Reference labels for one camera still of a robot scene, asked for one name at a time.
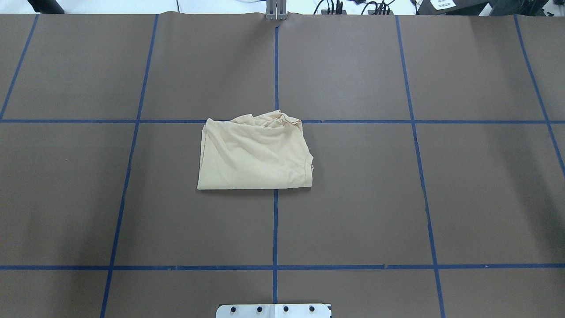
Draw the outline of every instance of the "black cable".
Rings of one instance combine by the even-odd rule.
[[[369,1],[365,4],[365,7],[363,8],[363,11],[361,11],[361,14],[363,15],[365,13],[365,9],[370,5],[370,4],[374,4],[375,5],[375,11],[377,11],[377,6],[379,5],[376,1]]]
[[[322,2],[324,2],[324,0],[320,0],[320,2],[318,2],[318,5],[316,6],[316,9],[314,9],[314,13],[313,13],[313,14],[316,14],[316,11],[318,10],[318,8],[320,7],[320,5],[321,5]]]

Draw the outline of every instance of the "blue tape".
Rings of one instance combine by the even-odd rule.
[[[279,191],[274,190],[273,205],[273,304],[278,303],[278,265],[279,265]]]
[[[420,146],[418,144],[418,135],[416,132],[416,122],[414,118],[414,110],[412,108],[412,97],[410,95],[410,86],[408,84],[408,72],[406,70],[406,59],[404,56],[404,48],[402,47],[402,33],[400,30],[400,20],[398,15],[394,16],[396,19],[396,30],[398,33],[398,46],[400,49],[400,57],[402,60],[402,72],[404,73],[404,84],[406,86],[406,97],[408,99],[408,110],[410,111],[410,120],[412,122],[412,135],[414,137],[414,147],[416,148],[416,160],[418,161],[418,172],[420,174],[420,185],[422,187],[422,192],[424,194],[424,203],[425,203],[425,213],[426,217],[428,218],[428,236],[429,236],[429,244],[432,250],[432,260],[433,265],[437,266],[437,256],[436,256],[436,245],[433,239],[433,229],[432,229],[432,218],[429,214],[429,204],[428,204],[428,194],[425,188],[425,179],[424,179],[424,170],[422,168],[421,156],[420,156]],[[437,288],[437,297],[440,306],[440,314],[442,318],[445,318],[445,309],[444,309],[444,296],[441,291],[441,281],[440,281],[440,271],[435,268],[434,273],[436,276],[436,288]]]
[[[10,95],[12,95],[12,90],[14,89],[14,85],[16,84],[16,79],[18,78],[18,74],[20,73],[21,64],[24,62],[24,57],[26,52],[28,51],[29,43],[32,40],[33,31],[35,31],[35,27],[37,25],[38,19],[39,19],[39,14],[36,14],[35,19],[33,19],[32,28],[31,30],[29,30],[28,39],[25,42],[24,49],[21,51],[20,61],[18,62],[18,66],[16,67],[16,71],[14,72],[14,76],[12,77],[12,82],[10,83],[10,87],[8,88],[8,93],[6,93],[6,99],[4,99],[2,110],[0,110],[0,119],[4,117],[4,112],[8,107],[8,102],[10,101]]]
[[[545,124],[545,121],[455,121],[455,120],[414,120],[417,124]]]
[[[275,110],[279,109],[279,27],[275,28]]]
[[[217,119],[227,122],[229,119]],[[0,123],[136,123],[136,119],[0,119]],[[142,124],[188,123],[204,124],[206,119],[140,119]],[[416,119],[416,124],[546,124],[546,121],[476,121],[476,120],[432,120]],[[549,121],[552,124],[565,124],[565,121]],[[409,119],[305,119],[304,124],[410,124]]]
[[[519,269],[565,268],[565,263],[517,264],[415,264],[415,265],[115,265],[112,270],[432,270],[432,269]],[[0,265],[0,270],[109,270],[97,265]]]
[[[559,146],[557,145],[557,141],[555,140],[555,135],[553,134],[553,129],[551,127],[551,123],[549,121],[549,117],[547,116],[547,111],[545,110],[544,100],[541,98],[540,89],[537,86],[536,77],[533,74],[532,66],[530,65],[528,59],[528,53],[526,52],[526,48],[524,46],[524,40],[522,39],[522,32],[520,30],[520,24],[518,23],[518,16],[514,15],[514,24],[516,25],[516,31],[518,33],[518,40],[520,41],[520,46],[522,48],[522,53],[524,54],[524,60],[526,62],[526,66],[528,67],[528,72],[530,74],[530,78],[532,79],[533,87],[536,90],[537,100],[540,102],[541,112],[544,114],[545,123],[547,124],[547,130],[549,130],[549,135],[551,136],[551,142],[553,143],[553,148],[555,149],[555,153],[557,154],[557,160],[559,161],[559,165],[561,166],[561,172],[565,177],[565,164],[563,163],[563,157],[561,157],[561,152],[559,151]]]
[[[151,55],[153,53],[153,46],[155,44],[155,34],[157,32],[157,21],[159,20],[159,15],[155,15],[155,22],[153,24],[153,34],[151,35],[151,44],[149,45],[149,54],[147,55],[147,65],[145,67],[145,76],[143,80],[143,85],[141,87],[140,103],[137,109],[137,119],[136,126],[133,130],[132,146],[129,150],[128,167],[125,173],[124,188],[121,193],[120,211],[118,213],[118,222],[116,224],[116,232],[114,234],[114,243],[112,244],[112,254],[110,256],[110,268],[108,269],[108,276],[106,278],[106,288],[104,290],[104,298],[102,299],[102,309],[100,311],[100,318],[104,318],[106,315],[106,306],[108,304],[108,295],[110,294],[110,285],[112,283],[112,272],[114,270],[114,262],[116,260],[116,251],[118,249],[118,239],[120,238],[120,228],[121,222],[124,216],[124,206],[125,206],[125,195],[128,191],[129,176],[132,171],[132,160],[133,152],[136,147],[137,133],[139,131],[141,112],[143,110],[143,101],[145,98],[145,88],[147,87],[147,78],[149,77],[149,68],[151,66]]]
[[[135,119],[1,119],[0,123],[135,123]]]
[[[219,266],[205,266],[205,265],[165,265],[165,266],[130,266],[130,265],[116,265],[114,270],[272,270],[271,265],[219,265]]]
[[[0,265],[0,270],[108,270],[109,266],[88,265]]]

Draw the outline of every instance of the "folded t-shirt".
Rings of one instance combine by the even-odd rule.
[[[229,122],[208,119],[202,129],[198,189],[311,187],[312,159],[302,122],[280,110]]]

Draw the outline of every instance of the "metal bracket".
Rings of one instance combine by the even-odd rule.
[[[216,318],[332,318],[329,304],[222,305]]]
[[[267,20],[286,20],[286,0],[266,0]]]

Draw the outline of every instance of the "white label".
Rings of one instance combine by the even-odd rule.
[[[430,2],[436,10],[443,10],[455,6],[453,0],[430,0]]]

